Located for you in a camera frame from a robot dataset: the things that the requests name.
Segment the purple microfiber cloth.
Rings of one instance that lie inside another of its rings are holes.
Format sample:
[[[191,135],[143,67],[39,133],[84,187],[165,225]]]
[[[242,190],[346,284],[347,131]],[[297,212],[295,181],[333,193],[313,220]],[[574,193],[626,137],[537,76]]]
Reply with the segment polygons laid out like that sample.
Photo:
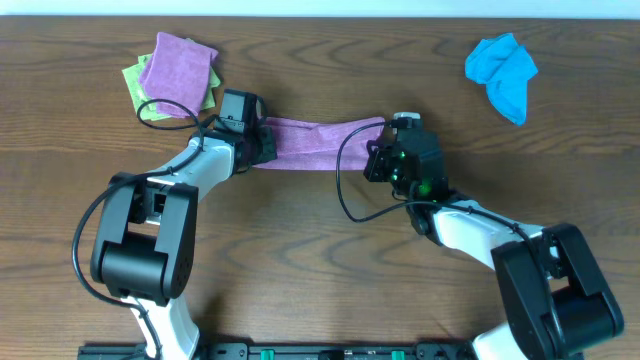
[[[275,140],[277,158],[258,164],[258,168],[272,170],[333,171],[336,157],[344,139],[365,125],[384,122],[381,117],[336,124],[303,122],[286,118],[268,118]],[[366,145],[377,140],[381,126],[365,129],[345,145],[340,160],[342,170],[363,170],[368,161]]]

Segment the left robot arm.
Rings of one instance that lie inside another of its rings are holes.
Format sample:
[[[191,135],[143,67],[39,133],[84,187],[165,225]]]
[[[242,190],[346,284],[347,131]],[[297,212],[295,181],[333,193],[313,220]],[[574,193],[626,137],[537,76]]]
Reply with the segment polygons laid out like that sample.
[[[191,359],[200,331],[184,290],[195,254],[199,202],[218,184],[277,157],[261,97],[227,89],[220,112],[194,120],[186,148],[142,174],[119,173],[93,203],[102,210],[90,260],[107,301],[130,309],[146,359]]]

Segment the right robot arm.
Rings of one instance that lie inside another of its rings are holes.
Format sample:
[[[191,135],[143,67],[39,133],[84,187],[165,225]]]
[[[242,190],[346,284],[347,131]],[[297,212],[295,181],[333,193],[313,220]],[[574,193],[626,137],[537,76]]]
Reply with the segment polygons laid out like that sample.
[[[578,359],[619,336],[624,318],[582,232],[523,224],[450,188],[435,134],[399,129],[372,140],[364,170],[405,197],[414,230],[495,272],[506,321],[470,343],[476,359]]]

